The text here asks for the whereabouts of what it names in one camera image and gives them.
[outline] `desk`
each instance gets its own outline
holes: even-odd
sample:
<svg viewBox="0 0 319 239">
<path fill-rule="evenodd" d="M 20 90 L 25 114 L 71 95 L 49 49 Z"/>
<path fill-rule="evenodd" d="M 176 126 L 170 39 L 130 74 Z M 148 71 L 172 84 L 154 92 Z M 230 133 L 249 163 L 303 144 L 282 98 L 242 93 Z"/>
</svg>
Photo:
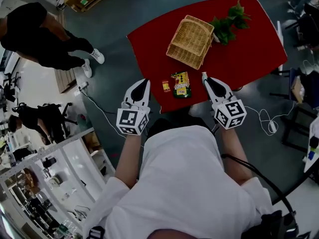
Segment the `desk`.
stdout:
<svg viewBox="0 0 319 239">
<path fill-rule="evenodd" d="M 310 130 L 309 130 L 309 141 L 311 137 L 316 136 L 319 137 L 319 117 L 316 118 L 311 124 L 310 124 Z M 307 159 L 306 159 L 306 164 L 305 164 L 305 169 L 304 173 L 306 173 L 312 165 L 319 159 L 319 154 L 315 153 L 314 157 L 312 160 L 308 158 L 310 152 L 310 146 L 308 144 L 308 152 L 307 152 Z"/>
<path fill-rule="evenodd" d="M 166 13 L 139 27 L 128 38 L 143 76 L 151 81 L 152 93 L 161 105 L 161 113 L 167 113 L 207 100 L 207 93 L 201 82 L 201 72 L 209 77 L 227 83 L 237 89 L 253 82 L 284 64 L 285 50 L 276 29 L 257 0 L 240 0 L 245 12 L 250 15 L 249 29 L 236 32 L 236 40 L 227 46 L 213 42 L 204 64 L 196 71 L 179 61 L 166 56 L 168 45 L 180 21 L 186 15 L 206 22 L 214 16 L 227 16 L 229 8 L 238 0 L 207 0 Z M 172 92 L 164 93 L 162 81 L 169 80 L 174 87 L 172 73 L 187 71 L 192 97 L 176 99 Z"/>
</svg>

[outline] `person in black clothes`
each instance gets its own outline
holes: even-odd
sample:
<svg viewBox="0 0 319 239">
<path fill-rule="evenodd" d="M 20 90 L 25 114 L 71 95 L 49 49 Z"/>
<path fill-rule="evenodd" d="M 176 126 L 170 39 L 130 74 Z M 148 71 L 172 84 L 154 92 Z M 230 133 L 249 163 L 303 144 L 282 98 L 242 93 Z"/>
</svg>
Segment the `person in black clothes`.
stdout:
<svg viewBox="0 0 319 239">
<path fill-rule="evenodd" d="M 104 56 L 84 38 L 77 38 L 49 14 L 38 2 L 28 3 L 0 18 L 0 42 L 3 48 L 44 67 L 70 70 L 82 67 L 90 78 L 90 61 L 68 52 L 83 50 L 100 64 Z"/>
<path fill-rule="evenodd" d="M 22 125 L 29 129 L 38 131 L 45 145 L 55 141 L 56 143 L 64 141 L 61 122 L 56 105 L 47 105 L 39 108 L 31 108 L 27 105 L 21 105 L 17 109 L 19 117 L 11 115 L 8 121 L 8 129 L 15 132 Z"/>
</svg>

